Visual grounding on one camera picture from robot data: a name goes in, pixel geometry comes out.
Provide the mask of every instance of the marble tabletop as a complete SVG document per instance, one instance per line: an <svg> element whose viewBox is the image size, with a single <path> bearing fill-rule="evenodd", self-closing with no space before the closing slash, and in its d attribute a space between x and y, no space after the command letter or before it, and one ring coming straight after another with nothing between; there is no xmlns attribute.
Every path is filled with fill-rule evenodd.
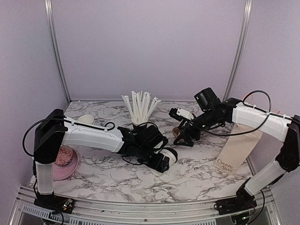
<svg viewBox="0 0 300 225"><path fill-rule="evenodd" d="M121 155L106 150L72 146L79 155L79 166L66 180L55 181L57 194L93 200L133 203L172 203L216 199L235 195L247 180L250 169L244 162L234 175L228 175L213 163L227 138L202 134L194 147L174 146L173 127L179 124L168 113L181 107L200 114L197 103L161 102L149 121L158 125L168 137L168 146L178 152L178 162L161 176L145 165L130 165ZM129 112L123 102L72 102L65 115L78 119L84 114L95 117L95 124L112 121L116 126L131 128ZM217 133L228 133L218 128Z"/></svg>

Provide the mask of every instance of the white cup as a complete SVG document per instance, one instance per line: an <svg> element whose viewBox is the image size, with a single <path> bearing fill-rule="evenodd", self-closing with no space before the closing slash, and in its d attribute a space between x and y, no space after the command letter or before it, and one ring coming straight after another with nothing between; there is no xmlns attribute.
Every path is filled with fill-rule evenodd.
<svg viewBox="0 0 300 225"><path fill-rule="evenodd" d="M81 123L94 124L94 117L92 115L83 115L78 118L78 121Z"/></svg>

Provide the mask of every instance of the vertical metal post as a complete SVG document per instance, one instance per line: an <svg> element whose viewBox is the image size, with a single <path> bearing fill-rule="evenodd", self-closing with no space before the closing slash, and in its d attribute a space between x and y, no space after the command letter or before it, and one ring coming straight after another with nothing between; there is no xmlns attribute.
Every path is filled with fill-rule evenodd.
<svg viewBox="0 0 300 225"><path fill-rule="evenodd" d="M51 43L52 43L53 53L54 53L54 57L55 57L57 70L58 70L58 73L60 76L60 83L61 83L64 95L65 95L66 101L69 104L71 102L71 97L70 97L70 93L68 91L65 74L64 74L64 70L62 68L62 63L61 63L61 59L60 59L60 53L59 53L57 39L56 39L56 33L55 33L51 0L45 0L45 8L46 8L47 21L48 21L48 25L49 25L49 32L50 32L50 39L51 39Z"/></svg>
<svg viewBox="0 0 300 225"><path fill-rule="evenodd" d="M239 64L240 64L240 58L245 46L246 38L247 38L247 33L248 33L248 28L249 28L249 22L250 22L250 14L251 14L251 9L252 9L252 0L246 0L245 4L245 10L244 10L244 16L243 16L243 21L242 21L242 27L240 30L240 39L238 43L238 49L235 54L235 59L234 63L231 69L231 74L229 77L229 81L225 90L225 94L223 97L223 100L226 100L229 98L231 91L233 89L233 84L238 72Z"/></svg>

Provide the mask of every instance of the red patterned bowl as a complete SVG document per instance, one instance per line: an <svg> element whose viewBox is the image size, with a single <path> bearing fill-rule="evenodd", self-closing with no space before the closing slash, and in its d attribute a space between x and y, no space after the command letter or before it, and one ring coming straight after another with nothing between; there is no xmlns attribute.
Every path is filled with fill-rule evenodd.
<svg viewBox="0 0 300 225"><path fill-rule="evenodd" d="M55 164L58 166L67 166L73 159L73 149L69 146L62 145L56 157Z"/></svg>

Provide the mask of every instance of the bundle of straws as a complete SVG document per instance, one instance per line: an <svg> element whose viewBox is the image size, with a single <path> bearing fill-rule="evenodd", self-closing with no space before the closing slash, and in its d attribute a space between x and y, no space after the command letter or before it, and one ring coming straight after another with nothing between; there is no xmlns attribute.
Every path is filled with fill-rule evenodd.
<svg viewBox="0 0 300 225"><path fill-rule="evenodd" d="M129 101L128 95L122 95L122 98L125 102L125 105L127 106L131 121L134 125L139 125L145 122L148 122L149 117L157 107L158 103L161 102L157 97L154 97L151 106L149 108L151 96L149 92L138 92L135 93L134 91L131 91L132 94L132 108Z"/></svg>

